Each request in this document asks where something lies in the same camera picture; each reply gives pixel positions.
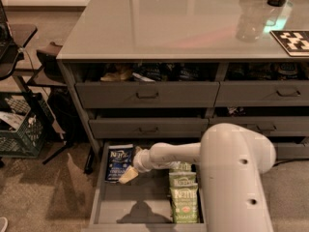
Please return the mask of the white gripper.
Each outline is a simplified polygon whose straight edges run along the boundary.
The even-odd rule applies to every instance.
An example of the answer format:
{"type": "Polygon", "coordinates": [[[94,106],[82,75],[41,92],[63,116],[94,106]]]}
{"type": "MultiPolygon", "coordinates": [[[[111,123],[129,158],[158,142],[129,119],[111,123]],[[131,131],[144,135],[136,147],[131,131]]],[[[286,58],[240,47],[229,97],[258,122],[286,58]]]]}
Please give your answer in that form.
{"type": "Polygon", "coordinates": [[[141,150],[136,153],[133,159],[133,166],[129,166],[120,177],[119,182],[126,184],[136,178],[139,173],[146,173],[152,170],[152,162],[148,150],[141,150]]]}

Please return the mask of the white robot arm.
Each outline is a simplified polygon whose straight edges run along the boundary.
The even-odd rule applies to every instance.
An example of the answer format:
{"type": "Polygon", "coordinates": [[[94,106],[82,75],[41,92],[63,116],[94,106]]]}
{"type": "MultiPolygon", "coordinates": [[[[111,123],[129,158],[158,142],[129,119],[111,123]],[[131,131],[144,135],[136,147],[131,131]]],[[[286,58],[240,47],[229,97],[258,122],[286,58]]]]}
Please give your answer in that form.
{"type": "Polygon", "coordinates": [[[203,134],[199,143],[156,143],[133,158],[120,177],[126,184],[140,173],[168,169],[177,162],[199,166],[205,232],[274,232],[261,175],[276,160],[276,151],[262,134],[221,123],[203,134]]]}

